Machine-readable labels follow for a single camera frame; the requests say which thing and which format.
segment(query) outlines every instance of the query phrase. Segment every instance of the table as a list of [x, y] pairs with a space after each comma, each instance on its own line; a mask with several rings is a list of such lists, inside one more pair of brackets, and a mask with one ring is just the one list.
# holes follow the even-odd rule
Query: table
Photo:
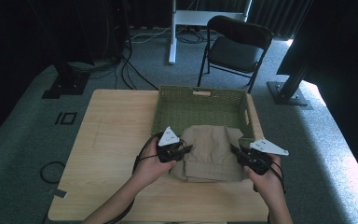
[[205, 26], [208, 21], [217, 15], [224, 15], [232, 19], [246, 21], [251, 0], [246, 1], [243, 12], [216, 12], [216, 11], [195, 11], [195, 10], [177, 10], [176, 0], [172, 0], [172, 34], [169, 64], [176, 62], [176, 25], [198, 25]]
[[[263, 133], [248, 94], [256, 138]], [[58, 189], [51, 220], [82, 220], [131, 176], [136, 155], [151, 135], [157, 91], [93, 93]], [[168, 174], [141, 191], [127, 221], [265, 221], [268, 209], [251, 180], [188, 183]]]

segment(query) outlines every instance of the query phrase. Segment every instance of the folded cloth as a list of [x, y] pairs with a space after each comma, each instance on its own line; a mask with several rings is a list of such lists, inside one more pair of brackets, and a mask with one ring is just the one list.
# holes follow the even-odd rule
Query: folded cloth
[[181, 139], [192, 145], [182, 161], [176, 163], [170, 175], [189, 182], [242, 181], [243, 168], [230, 144], [239, 147], [239, 129], [224, 126], [195, 125], [184, 130]]

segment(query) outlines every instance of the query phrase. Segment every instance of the black metal base plate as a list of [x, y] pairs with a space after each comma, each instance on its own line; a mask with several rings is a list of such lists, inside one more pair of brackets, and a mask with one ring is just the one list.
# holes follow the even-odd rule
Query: black metal base plate
[[45, 91], [42, 99], [60, 99], [61, 95], [81, 95], [86, 88], [90, 74], [79, 74], [73, 84], [63, 86], [60, 75], [57, 76], [51, 89]]
[[271, 91], [272, 97], [274, 98], [275, 104], [277, 105], [301, 105], [303, 109], [312, 109], [310, 101], [307, 101], [301, 90], [298, 89], [295, 94], [289, 99], [281, 98], [279, 93], [281, 91], [284, 82], [269, 81], [267, 82], [269, 90]]

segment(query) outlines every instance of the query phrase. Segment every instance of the green basket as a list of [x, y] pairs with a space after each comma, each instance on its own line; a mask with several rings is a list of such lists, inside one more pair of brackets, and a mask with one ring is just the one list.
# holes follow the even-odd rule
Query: green basket
[[255, 141], [255, 132], [246, 94], [239, 90], [161, 86], [152, 134], [168, 126], [178, 136], [192, 125], [226, 126], [240, 129], [240, 144], [249, 146]]

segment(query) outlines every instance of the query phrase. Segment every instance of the chair backrest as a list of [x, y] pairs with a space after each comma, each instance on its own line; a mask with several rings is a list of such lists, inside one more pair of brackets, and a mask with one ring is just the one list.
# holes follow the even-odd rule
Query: chair backrest
[[257, 46], [263, 50], [269, 48], [273, 37], [272, 32], [266, 27], [234, 20], [226, 16], [211, 18], [207, 27], [235, 42]]

